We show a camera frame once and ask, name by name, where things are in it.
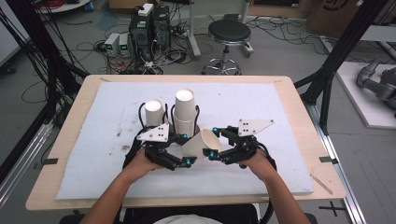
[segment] table surface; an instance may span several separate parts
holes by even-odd
[[[314,193],[295,195],[297,200],[342,199],[346,191],[331,162],[321,162],[327,157],[324,146],[307,114],[300,96],[288,77],[265,76],[110,76],[91,75],[87,77],[78,93],[58,138],[48,156],[58,158],[58,162],[45,165],[26,202],[29,210],[79,209],[90,208],[95,200],[56,200],[56,195],[64,177],[68,157],[79,131],[91,108],[97,90],[103,82],[192,82],[192,83],[267,83],[274,84],[280,102],[284,108],[291,130],[301,150],[306,169],[314,185]],[[227,197],[184,197],[178,199],[125,199],[126,207],[150,207],[172,205],[205,205],[230,203],[262,203],[268,197],[227,196]]]

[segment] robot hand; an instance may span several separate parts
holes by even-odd
[[[176,168],[186,167],[190,168],[196,161],[196,157],[183,157],[182,159],[169,154],[166,151],[171,144],[179,141],[183,136],[169,133],[166,142],[151,142],[147,141],[142,144],[142,140],[140,140],[140,134],[145,133],[149,130],[149,128],[144,128],[139,132],[139,134],[134,138],[134,142],[132,144],[131,150],[125,156],[125,161],[122,168],[126,167],[129,162],[134,158],[137,151],[141,147],[144,147],[146,157],[153,163],[159,164],[169,170],[174,171]]]
[[[266,146],[257,141],[257,138],[253,135],[239,136],[238,128],[228,126],[225,129],[214,128],[212,132],[219,137],[224,136],[228,139],[229,145],[233,148],[218,152],[215,149],[204,148],[204,155],[207,156],[211,161],[221,161],[226,165],[237,163],[240,161],[249,160],[255,154],[257,149],[262,150],[267,157],[268,161],[276,169],[276,162],[270,156]]]

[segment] power supply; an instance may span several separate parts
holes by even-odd
[[[121,57],[131,57],[132,44],[128,34],[120,34],[120,52]]]
[[[153,20],[157,48],[166,49],[170,47],[169,6],[156,6],[153,12]]]
[[[153,60],[154,46],[154,29],[152,22],[152,12],[149,16],[133,15],[129,26],[134,46],[134,54],[137,59],[144,59],[151,62]]]
[[[117,57],[120,53],[120,34],[111,34],[105,42],[107,55],[109,57]]]

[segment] person's hand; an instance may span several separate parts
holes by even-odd
[[[145,149],[141,148],[134,159],[121,171],[121,173],[127,178],[131,178],[133,182],[137,179],[141,178],[142,176],[146,175],[149,171],[155,169],[162,169],[160,165],[152,163],[149,159],[145,156]]]
[[[265,181],[271,175],[276,174],[276,170],[265,157],[265,154],[257,149],[256,154],[246,161],[238,162],[240,165],[246,165],[260,180]]]

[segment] paper cup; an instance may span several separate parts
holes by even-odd
[[[217,149],[222,151],[220,140],[208,129],[201,130],[190,141],[181,147],[183,157],[203,158],[204,148]]]
[[[195,118],[188,121],[183,121],[174,117],[174,122],[177,134],[186,134],[189,138],[194,136]]]
[[[149,100],[145,104],[146,126],[159,126],[163,124],[163,104],[159,100]]]
[[[176,93],[175,117],[179,120],[187,121],[195,119],[194,93],[191,90],[183,89]]]

